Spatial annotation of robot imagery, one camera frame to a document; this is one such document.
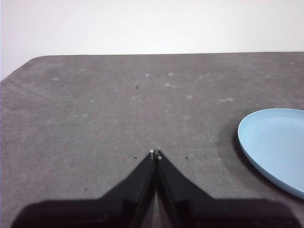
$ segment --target plastic plate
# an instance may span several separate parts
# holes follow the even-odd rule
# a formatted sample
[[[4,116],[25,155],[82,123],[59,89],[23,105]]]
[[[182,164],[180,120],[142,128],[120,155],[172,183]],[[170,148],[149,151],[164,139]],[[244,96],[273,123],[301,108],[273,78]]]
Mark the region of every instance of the plastic plate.
[[[241,121],[237,134],[256,169],[280,188],[304,199],[304,111],[257,111]]]

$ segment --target gray table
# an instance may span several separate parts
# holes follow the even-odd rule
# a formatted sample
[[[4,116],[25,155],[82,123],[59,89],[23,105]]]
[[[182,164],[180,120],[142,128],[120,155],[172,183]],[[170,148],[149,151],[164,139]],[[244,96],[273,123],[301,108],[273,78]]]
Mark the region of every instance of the gray table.
[[[278,200],[304,224],[238,144],[271,107],[304,109],[303,52],[35,58],[1,82],[1,227],[30,203],[99,198],[152,148],[211,196]]]

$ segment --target white spot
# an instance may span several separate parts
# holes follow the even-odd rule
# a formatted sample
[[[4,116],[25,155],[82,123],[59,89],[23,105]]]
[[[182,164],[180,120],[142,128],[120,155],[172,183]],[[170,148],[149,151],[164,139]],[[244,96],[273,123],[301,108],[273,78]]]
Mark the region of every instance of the white spot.
[[[210,142],[216,143],[219,141],[219,138],[214,135],[209,135]]]
[[[184,119],[185,119],[185,120],[190,120],[190,119],[191,119],[191,117],[190,117],[190,116],[188,116],[188,115],[185,115],[185,116],[184,116]]]
[[[226,97],[226,98],[223,98],[223,99],[219,99],[218,101],[220,101],[220,102],[227,102],[227,101],[232,102],[232,101],[234,101],[234,99],[232,97]]]
[[[170,87],[170,88],[176,88],[176,85],[171,85],[171,84],[169,84],[169,83],[166,83],[166,86],[167,86],[167,87]]]

